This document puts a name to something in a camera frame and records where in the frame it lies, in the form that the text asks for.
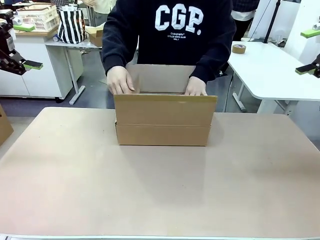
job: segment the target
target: table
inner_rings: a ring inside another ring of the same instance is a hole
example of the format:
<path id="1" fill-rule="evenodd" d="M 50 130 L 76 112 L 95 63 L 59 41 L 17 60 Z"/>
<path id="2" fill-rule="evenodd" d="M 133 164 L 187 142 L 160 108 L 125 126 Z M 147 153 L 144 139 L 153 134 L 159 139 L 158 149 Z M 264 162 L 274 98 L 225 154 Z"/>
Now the table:
<path id="1" fill-rule="evenodd" d="M 70 43 L 64 43 L 62 41 L 54 41 L 52 38 L 49 39 L 48 41 L 45 42 L 46 46 L 54 46 L 54 47 L 60 47 L 63 49 L 63 53 L 66 57 L 68 67 L 69 67 L 69 72 L 71 76 L 71 80 L 73 82 L 73 87 L 75 90 L 74 96 L 71 98 L 69 101 L 70 105 L 73 105 L 77 99 L 80 97 L 80 95 L 83 93 L 83 91 L 86 89 L 85 85 L 82 85 L 80 88 L 78 87 L 77 84 L 77 79 L 73 74 L 73 68 L 72 64 L 70 62 L 70 55 L 69 55 L 69 50 L 86 50 L 86 51 L 101 51 L 101 47 L 97 47 L 94 44 L 92 44 L 89 39 L 85 39 L 84 41 L 78 43 L 78 44 L 70 44 Z"/>
<path id="2" fill-rule="evenodd" d="M 320 101 L 320 81 L 313 75 L 298 75 L 304 64 L 273 44 L 233 42 L 246 45 L 245 54 L 232 53 L 228 63 L 242 81 L 239 94 L 233 97 L 242 111 L 241 96 L 246 87 L 253 97 L 261 99 L 261 113 L 273 113 L 280 105 L 291 115 L 298 101 Z"/>
<path id="3" fill-rule="evenodd" d="M 14 34 L 16 36 L 27 36 L 27 37 L 46 37 L 46 38 L 52 38 L 58 31 L 59 26 L 54 27 L 50 31 L 20 31 L 20 30 L 14 30 Z"/>
<path id="4" fill-rule="evenodd" d="M 50 107 L 0 161 L 0 233 L 320 237 L 319 182 L 319 151 L 285 115 L 215 113 L 208 147 L 119 146 L 114 110 Z"/>
<path id="5" fill-rule="evenodd" d="M 15 4 L 12 4 L 13 7 L 27 7 L 27 6 L 30 6 L 32 4 L 35 4 L 34 2 L 17 2 Z"/>

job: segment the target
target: plastic crate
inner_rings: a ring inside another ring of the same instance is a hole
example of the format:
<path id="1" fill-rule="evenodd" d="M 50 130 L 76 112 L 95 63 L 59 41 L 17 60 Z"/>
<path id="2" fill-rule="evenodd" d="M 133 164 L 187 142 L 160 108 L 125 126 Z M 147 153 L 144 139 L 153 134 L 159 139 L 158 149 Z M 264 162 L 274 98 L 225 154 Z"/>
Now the plastic crate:
<path id="1" fill-rule="evenodd" d="M 60 22 L 57 8 L 54 4 L 32 4 L 17 9 L 17 13 L 24 24 L 34 25 L 37 32 L 50 32 Z"/>

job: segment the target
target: open cardboard box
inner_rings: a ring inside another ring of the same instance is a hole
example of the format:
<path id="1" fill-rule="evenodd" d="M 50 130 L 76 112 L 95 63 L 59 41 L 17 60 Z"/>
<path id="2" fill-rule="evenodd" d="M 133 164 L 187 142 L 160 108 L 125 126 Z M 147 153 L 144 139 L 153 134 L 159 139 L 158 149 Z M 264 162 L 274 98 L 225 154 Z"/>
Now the open cardboard box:
<path id="1" fill-rule="evenodd" d="M 120 145 L 206 146 L 216 96 L 185 96 L 194 66 L 129 64 L 136 92 L 114 95 Z"/>
<path id="2" fill-rule="evenodd" d="M 4 109 L 0 105 L 0 146 L 10 137 L 14 132 Z"/>
<path id="3" fill-rule="evenodd" d="M 85 26 L 85 31 L 89 35 L 90 43 L 96 45 L 97 47 L 102 47 L 102 35 L 104 31 L 104 23 L 100 26 Z"/>

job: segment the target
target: striped bag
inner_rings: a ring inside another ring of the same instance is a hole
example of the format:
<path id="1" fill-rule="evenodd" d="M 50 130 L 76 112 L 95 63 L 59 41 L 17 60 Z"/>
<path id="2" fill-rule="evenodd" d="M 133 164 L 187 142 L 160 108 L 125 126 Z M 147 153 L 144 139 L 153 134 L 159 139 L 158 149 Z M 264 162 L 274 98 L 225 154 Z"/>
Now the striped bag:
<path id="1" fill-rule="evenodd" d="M 58 38 L 66 44 L 78 44 L 86 38 L 85 20 L 82 10 L 59 11 Z"/>

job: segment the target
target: tape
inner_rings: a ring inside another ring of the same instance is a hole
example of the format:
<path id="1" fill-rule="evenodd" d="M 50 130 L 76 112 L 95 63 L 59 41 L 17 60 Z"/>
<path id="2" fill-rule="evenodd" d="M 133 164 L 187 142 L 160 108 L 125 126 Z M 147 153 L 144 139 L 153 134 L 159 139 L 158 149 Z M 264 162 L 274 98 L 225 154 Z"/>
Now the tape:
<path id="1" fill-rule="evenodd" d="M 235 54 L 244 54 L 246 52 L 246 46 L 241 44 L 235 44 L 232 46 L 232 52 Z"/>

